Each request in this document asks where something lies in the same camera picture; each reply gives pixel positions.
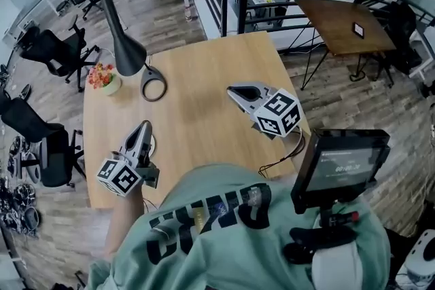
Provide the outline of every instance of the orange flowers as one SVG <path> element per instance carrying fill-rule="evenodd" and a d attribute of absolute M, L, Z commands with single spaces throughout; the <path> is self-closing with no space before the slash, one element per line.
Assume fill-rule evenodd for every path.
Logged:
<path fill-rule="evenodd" d="M 97 65 L 95 65 L 95 67 L 91 68 L 89 71 L 89 84 L 94 86 L 94 89 L 107 86 L 114 78 L 114 75 L 111 72 L 113 68 L 113 65 L 104 66 L 102 63 L 97 63 Z"/>

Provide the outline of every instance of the wooden floor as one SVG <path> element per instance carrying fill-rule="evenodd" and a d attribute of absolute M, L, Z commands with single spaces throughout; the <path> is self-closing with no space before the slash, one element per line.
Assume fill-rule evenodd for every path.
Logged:
<path fill-rule="evenodd" d="M 205 35 L 196 10 L 192 9 L 194 19 L 187 22 L 183 0 L 114 0 L 116 8 L 128 26 L 127 33 L 140 41 L 149 54 L 184 46 L 205 40 Z M 73 9 L 64 18 L 50 13 L 42 13 L 38 21 L 53 30 L 60 38 L 71 33 L 65 30 L 72 13 L 79 14 L 78 26 L 86 29 L 88 46 L 114 49 L 113 40 L 105 15 L 98 9 L 91 10 L 86 22 L 82 20 L 81 9 Z M 91 54 L 88 60 L 114 62 L 106 50 L 100 54 Z M 15 67 L 6 90 L 11 97 L 26 84 L 31 84 L 32 94 L 29 104 L 48 122 L 65 125 L 70 132 L 82 129 L 83 98 L 77 93 L 75 75 L 71 83 L 50 74 L 47 67 L 15 55 L 9 70 Z M 82 71 L 84 86 L 87 70 Z M 1 138 L 1 163 L 7 164 L 9 147 L 16 132 L 5 126 L 5 135 Z M 86 182 L 74 172 L 75 191 L 68 187 L 37 188 L 37 209 L 42 214 L 42 224 L 38 238 L 14 234 L 14 244 L 18 254 L 26 261 L 27 272 L 35 289 L 51 289 L 55 282 L 73 286 L 77 283 L 74 272 L 87 272 L 89 263 L 101 255 L 107 227 L 109 211 L 90 209 Z"/>
<path fill-rule="evenodd" d="M 182 0 L 115 0 L 118 11 L 129 26 L 130 35 L 138 39 L 149 53 L 167 50 L 205 39 L 198 19 L 186 22 Z M 50 28 L 60 36 L 65 20 L 52 18 Z M 93 10 L 85 23 L 88 44 L 113 49 L 104 14 Z M 321 52 L 314 53 L 314 69 Z M 113 60 L 102 51 L 99 59 Z M 393 72 L 396 85 L 386 88 L 384 77 L 379 81 L 366 78 L 352 83 L 349 72 L 356 58 L 328 58 L 304 91 L 300 91 L 307 55 L 283 57 L 289 76 L 297 88 L 303 109 L 311 127 L 382 128 L 391 135 L 392 151 L 378 175 L 379 185 L 366 194 L 385 226 L 408 235 L 413 232 L 421 211 L 425 192 L 429 194 L 434 176 L 434 152 L 430 145 L 429 103 L 417 92 L 416 82 Z M 48 73 L 45 65 L 13 57 L 15 66 L 7 90 L 18 95 L 30 83 L 33 93 L 31 106 L 49 122 L 60 122 L 68 131 L 82 128 L 83 95 L 75 89 L 75 80 L 64 83 L 63 78 Z M 368 76 L 375 65 L 366 68 Z M 1 140 L 1 161 L 5 164 L 15 132 L 5 127 Z M 108 211 L 88 208 L 86 182 L 74 173 L 76 189 L 67 187 L 37 188 L 37 208 L 43 222 L 38 238 L 14 234 L 19 255 L 25 260 L 27 272 L 36 289 L 49 289 L 55 282 L 76 284 L 76 270 L 87 271 L 89 263 L 101 254 L 109 222 Z"/>

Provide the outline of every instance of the black cable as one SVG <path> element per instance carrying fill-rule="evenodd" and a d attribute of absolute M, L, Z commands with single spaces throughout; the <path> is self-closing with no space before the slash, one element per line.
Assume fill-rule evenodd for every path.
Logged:
<path fill-rule="evenodd" d="M 147 207 L 147 213 L 149 213 L 150 210 L 148 209 L 148 204 L 147 204 L 147 202 L 145 201 L 145 199 L 143 200 L 143 203 L 144 203 L 144 205 Z"/>
<path fill-rule="evenodd" d="M 268 178 L 267 170 L 268 170 L 269 168 L 271 168 L 271 167 L 273 167 L 273 166 L 276 166 L 277 164 L 279 164 L 279 163 L 285 161 L 286 159 L 291 158 L 291 157 L 293 157 L 293 156 L 296 156 L 296 155 L 298 155 L 298 154 L 300 154 L 300 153 L 302 152 L 302 150 L 305 148 L 305 137 L 304 137 L 304 134 L 303 134 L 302 130 L 300 130 L 300 132 L 298 132 L 298 131 L 294 131 L 293 133 L 301 134 L 301 135 L 302 135 L 302 136 L 301 136 L 301 139 L 300 139 L 300 143 L 296 146 L 296 148 L 293 149 L 293 151 L 292 151 L 291 153 L 289 153 L 288 155 L 284 156 L 284 157 L 283 157 L 282 159 L 280 159 L 279 161 L 276 161 L 276 162 L 274 162 L 274 163 L 270 163 L 270 164 L 266 164 L 266 165 L 264 165 L 264 166 L 261 166 L 261 167 L 258 169 L 258 174 L 259 174 L 259 175 L 261 175 L 261 176 L 264 177 L 264 178 Z"/>
<path fill-rule="evenodd" d="M 156 210 L 158 210 L 158 208 L 156 207 L 156 205 L 151 202 L 150 200 L 147 200 L 146 198 L 144 198 L 143 200 L 146 200 L 147 202 L 149 202 Z"/>

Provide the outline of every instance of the cable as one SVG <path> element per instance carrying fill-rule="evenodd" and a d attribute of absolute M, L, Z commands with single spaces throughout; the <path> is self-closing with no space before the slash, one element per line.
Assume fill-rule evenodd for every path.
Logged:
<path fill-rule="evenodd" d="M 114 53 L 113 53 L 111 50 L 109 50 L 108 48 L 100 48 L 100 50 L 106 50 L 106 51 L 109 51 L 110 54 L 111 54 L 111 56 L 112 56 L 113 58 L 115 58 Z"/>
<path fill-rule="evenodd" d="M 276 166 L 277 164 L 285 161 L 288 158 L 291 158 L 293 156 L 296 156 L 298 154 L 300 154 L 302 152 L 302 150 L 305 148 L 305 137 L 303 135 L 303 131 L 300 128 L 300 126 L 297 126 L 299 131 L 292 131 L 292 133 L 297 133 L 299 134 L 299 140 L 298 143 L 296 144 L 296 146 L 293 148 L 293 150 L 291 150 L 291 152 L 289 152 L 287 155 L 285 155 L 282 159 L 280 159 L 279 161 L 276 161 L 274 163 L 270 163 L 270 164 L 266 164 L 264 166 L 261 166 L 258 169 L 258 174 L 261 175 L 262 177 L 266 178 L 266 175 L 268 177 L 267 174 L 267 170 L 273 166 Z"/>
<path fill-rule="evenodd" d="M 292 54 L 309 54 L 311 51 L 314 51 L 316 48 L 318 48 L 321 44 L 323 43 L 318 43 L 314 48 L 310 49 L 307 52 L 290 52 Z"/>
<path fill-rule="evenodd" d="M 148 204 L 147 204 L 147 202 L 145 201 L 145 199 L 143 199 L 143 203 L 144 203 L 144 205 L 147 207 L 147 213 L 149 213 L 150 210 L 148 209 Z"/>
<path fill-rule="evenodd" d="M 153 203 L 153 202 L 151 202 L 150 200 L 147 200 L 146 198 L 144 198 L 143 199 L 143 201 L 147 201 L 147 202 L 149 202 L 156 210 L 158 210 L 158 208 L 156 207 L 156 205 Z"/>
<path fill-rule="evenodd" d="M 152 54 L 150 54 L 150 61 L 148 62 L 149 66 L 152 66 Z"/>

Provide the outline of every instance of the flower pot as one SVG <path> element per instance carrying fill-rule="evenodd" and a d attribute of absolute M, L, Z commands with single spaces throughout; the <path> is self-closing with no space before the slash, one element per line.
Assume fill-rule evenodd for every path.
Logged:
<path fill-rule="evenodd" d="M 110 96 L 111 94 L 118 91 L 120 89 L 121 85 L 122 85 L 121 78 L 119 76 L 117 76 L 116 74 L 114 74 L 114 78 L 110 81 L 110 84 L 104 86 L 101 89 L 103 90 L 103 93 L 106 96 Z"/>

